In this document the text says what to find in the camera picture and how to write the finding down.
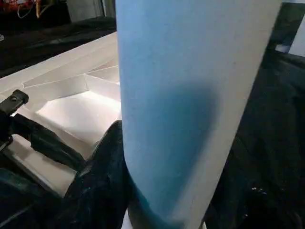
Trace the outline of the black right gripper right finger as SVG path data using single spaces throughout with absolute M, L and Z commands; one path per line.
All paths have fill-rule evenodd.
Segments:
M 208 229 L 284 229 L 286 190 L 258 183 L 219 183 L 206 212 Z

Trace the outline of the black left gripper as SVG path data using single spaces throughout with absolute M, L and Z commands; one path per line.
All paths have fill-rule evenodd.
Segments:
M 30 142 L 37 152 L 74 170 L 84 165 L 83 156 L 66 145 L 53 131 L 21 114 L 12 115 L 29 100 L 21 90 L 15 90 L 0 103 L 0 151 L 12 143 L 12 134 Z

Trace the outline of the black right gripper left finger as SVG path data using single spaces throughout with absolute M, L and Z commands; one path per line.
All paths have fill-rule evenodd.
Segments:
M 59 212 L 59 228 L 120 229 L 133 194 L 122 121 L 117 120 L 69 186 Z

